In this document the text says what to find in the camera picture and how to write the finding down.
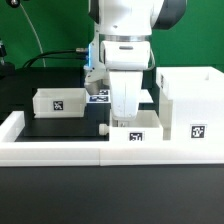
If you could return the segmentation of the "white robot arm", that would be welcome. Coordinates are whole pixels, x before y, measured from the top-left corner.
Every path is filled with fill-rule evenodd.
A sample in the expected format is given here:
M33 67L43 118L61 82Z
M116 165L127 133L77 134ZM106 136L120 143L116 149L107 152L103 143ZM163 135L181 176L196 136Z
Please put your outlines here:
M143 73L155 67L150 36L183 17L187 0L89 0L94 38L88 46L84 86L110 89L111 116L120 127L136 119Z

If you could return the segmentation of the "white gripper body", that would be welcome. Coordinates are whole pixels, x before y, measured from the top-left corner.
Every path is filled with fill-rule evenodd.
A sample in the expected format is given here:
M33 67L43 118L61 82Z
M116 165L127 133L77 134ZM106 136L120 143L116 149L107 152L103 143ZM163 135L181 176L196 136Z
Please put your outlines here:
M110 89L111 113L119 122L133 121L138 112L143 72L152 58L149 41L99 41L88 47L84 86L96 95L101 85Z

